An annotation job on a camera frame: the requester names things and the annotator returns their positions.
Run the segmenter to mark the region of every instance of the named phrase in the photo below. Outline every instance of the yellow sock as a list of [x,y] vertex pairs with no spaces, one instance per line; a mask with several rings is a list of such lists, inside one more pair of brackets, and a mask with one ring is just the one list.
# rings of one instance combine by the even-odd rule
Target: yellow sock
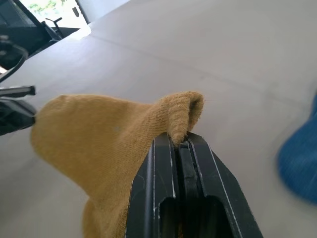
[[197,122],[203,97],[196,92],[139,104],[105,96],[60,96],[39,111],[31,133],[35,151],[89,195],[85,238],[124,237],[132,180],[154,137],[174,143]]

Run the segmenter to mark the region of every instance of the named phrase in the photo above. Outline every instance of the blue sock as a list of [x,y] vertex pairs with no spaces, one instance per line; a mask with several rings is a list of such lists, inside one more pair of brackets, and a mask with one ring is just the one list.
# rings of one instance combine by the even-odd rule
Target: blue sock
[[281,147],[277,164],[285,184],[317,204],[317,96],[311,117]]

